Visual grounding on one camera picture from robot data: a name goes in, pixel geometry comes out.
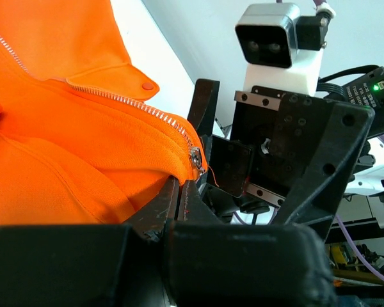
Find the orange fabric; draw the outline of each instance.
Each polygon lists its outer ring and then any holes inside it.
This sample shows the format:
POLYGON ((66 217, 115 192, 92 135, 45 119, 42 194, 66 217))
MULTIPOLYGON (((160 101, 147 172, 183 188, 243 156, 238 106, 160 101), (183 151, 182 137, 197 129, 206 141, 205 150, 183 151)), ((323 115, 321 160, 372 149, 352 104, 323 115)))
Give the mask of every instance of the orange fabric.
POLYGON ((196 180, 188 121, 125 103, 157 89, 108 1, 0 0, 0 224, 121 223, 169 175, 196 180))

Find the camera lens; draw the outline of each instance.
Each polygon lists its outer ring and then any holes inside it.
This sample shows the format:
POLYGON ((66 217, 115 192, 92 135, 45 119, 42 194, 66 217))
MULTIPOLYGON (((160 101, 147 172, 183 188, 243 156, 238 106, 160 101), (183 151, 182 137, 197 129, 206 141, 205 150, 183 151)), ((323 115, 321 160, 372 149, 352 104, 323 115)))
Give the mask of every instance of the camera lens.
POLYGON ((253 52, 259 51, 259 45, 257 44, 257 42, 251 41, 249 42, 248 46, 249 46, 249 50, 253 52))
POLYGON ((282 50, 282 47, 278 43, 271 43, 269 45, 269 51, 272 53, 279 53, 282 50))

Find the garment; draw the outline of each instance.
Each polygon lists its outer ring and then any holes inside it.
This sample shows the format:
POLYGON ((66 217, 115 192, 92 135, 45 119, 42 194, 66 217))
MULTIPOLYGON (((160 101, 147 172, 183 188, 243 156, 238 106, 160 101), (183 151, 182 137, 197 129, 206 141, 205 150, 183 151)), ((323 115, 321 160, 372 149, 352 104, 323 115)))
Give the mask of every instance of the garment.
POLYGON ((207 170, 185 119, 143 102, 108 0, 0 0, 0 224, 122 223, 207 170))

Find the zipper teeth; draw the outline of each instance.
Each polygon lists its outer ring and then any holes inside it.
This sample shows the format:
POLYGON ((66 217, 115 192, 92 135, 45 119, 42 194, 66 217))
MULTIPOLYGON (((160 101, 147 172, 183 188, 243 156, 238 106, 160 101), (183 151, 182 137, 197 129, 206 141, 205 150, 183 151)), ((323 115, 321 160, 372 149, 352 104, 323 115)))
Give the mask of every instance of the zipper teeth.
POLYGON ((18 55, 15 53, 15 51, 10 47, 10 45, 4 40, 3 37, 0 36, 0 43, 4 46, 4 48, 6 48, 6 50, 8 51, 8 53, 10 53, 10 55, 13 57, 13 59, 17 62, 17 64, 19 64, 19 66, 29 74, 29 71, 28 69, 23 65, 22 61, 20 60, 20 58, 18 57, 18 55))
MULTIPOLYGON (((3 37, 0 36, 0 43, 3 45, 4 48, 10 53, 10 55, 13 57, 13 59, 17 62, 17 64, 23 69, 27 74, 30 75, 27 67, 24 66, 22 61, 20 60, 19 56, 15 53, 15 51, 10 47, 10 45, 4 40, 3 37)), ((167 123, 169 126, 174 128, 177 132, 179 132, 183 138, 185 139, 186 143, 188 144, 189 149, 191 149, 193 146, 193 142, 191 138, 189 137, 188 133, 186 132, 186 129, 179 124, 176 120, 174 120, 171 116, 167 115, 165 112, 162 112, 154 107, 148 106, 144 104, 143 102, 140 102, 138 100, 134 100, 128 97, 123 97, 117 94, 108 93, 106 91, 102 91, 97 88, 85 88, 82 86, 74 86, 69 84, 74 90, 81 91, 84 93, 89 93, 92 95, 101 96, 108 99, 113 99, 119 102, 122 102, 124 104, 136 107, 137 109, 144 111, 148 114, 151 114, 152 116, 155 116, 156 118, 162 120, 163 122, 167 123)))
POLYGON ((123 96, 109 93, 106 91, 102 91, 98 88, 87 88, 87 87, 82 87, 82 86, 77 86, 72 84, 69 84, 69 85, 73 90, 119 101, 129 106, 136 107, 137 109, 144 111, 148 114, 151 114, 152 116, 155 116, 156 118, 162 120, 163 122, 167 123, 169 126, 174 128, 177 132, 179 132, 186 140, 186 143, 188 144, 189 148, 193 147, 193 142, 189 137, 188 133, 186 132, 186 129, 181 124, 179 124, 176 120, 174 120, 171 116, 167 115, 165 112, 162 112, 161 110, 158 110, 154 107, 148 106, 138 100, 131 99, 128 97, 123 97, 123 96))

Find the metal zipper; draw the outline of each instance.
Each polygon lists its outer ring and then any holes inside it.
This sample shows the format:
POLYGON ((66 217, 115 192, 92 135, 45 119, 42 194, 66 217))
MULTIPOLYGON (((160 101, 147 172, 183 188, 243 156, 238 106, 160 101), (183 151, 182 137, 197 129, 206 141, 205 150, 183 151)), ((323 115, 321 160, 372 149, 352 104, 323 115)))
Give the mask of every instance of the metal zipper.
MULTIPOLYGON (((15 51, 9 46, 9 44, 0 36, 0 43, 4 46, 4 48, 10 53, 12 58, 17 62, 17 64, 23 69, 26 73, 31 75, 28 71, 28 69, 24 66, 18 55, 16 55, 15 51)), ((167 115, 165 112, 162 112, 154 107, 148 106, 144 104, 143 102, 140 102, 138 100, 134 100, 128 97, 119 96, 117 94, 108 93, 106 91, 102 91, 97 88, 87 88, 83 86, 74 86, 69 84, 69 86, 76 91, 81 91, 83 93, 88 93, 91 95, 101 96, 104 98, 112 99, 115 101, 122 102, 124 104, 127 104, 132 107, 136 107, 137 109, 144 111, 148 114, 151 114, 151 116, 155 116, 156 118, 162 120, 163 122, 167 123, 169 126, 171 126, 173 129, 175 129, 178 133, 181 134, 181 136, 185 139, 186 143, 188 144, 189 148, 189 160, 191 161, 191 164, 194 168, 198 170, 199 177, 202 176, 205 173, 204 168, 202 167, 202 153, 200 152, 200 148, 197 146, 194 146, 192 139, 186 132, 186 129, 178 123, 176 120, 174 120, 171 116, 167 115)))

